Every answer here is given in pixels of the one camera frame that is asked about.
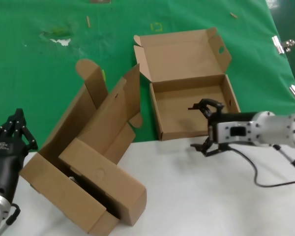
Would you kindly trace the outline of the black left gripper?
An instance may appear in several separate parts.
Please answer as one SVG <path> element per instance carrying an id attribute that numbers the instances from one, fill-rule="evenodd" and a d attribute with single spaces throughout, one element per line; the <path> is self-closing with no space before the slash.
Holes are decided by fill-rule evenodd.
<path id="1" fill-rule="evenodd" d="M 18 108 L 0 126 L 0 196 L 8 201 L 14 198 L 19 172 L 28 151 L 38 150 L 37 141 L 26 124 L 23 109 Z M 23 136 L 28 141 L 27 145 L 22 140 Z"/>

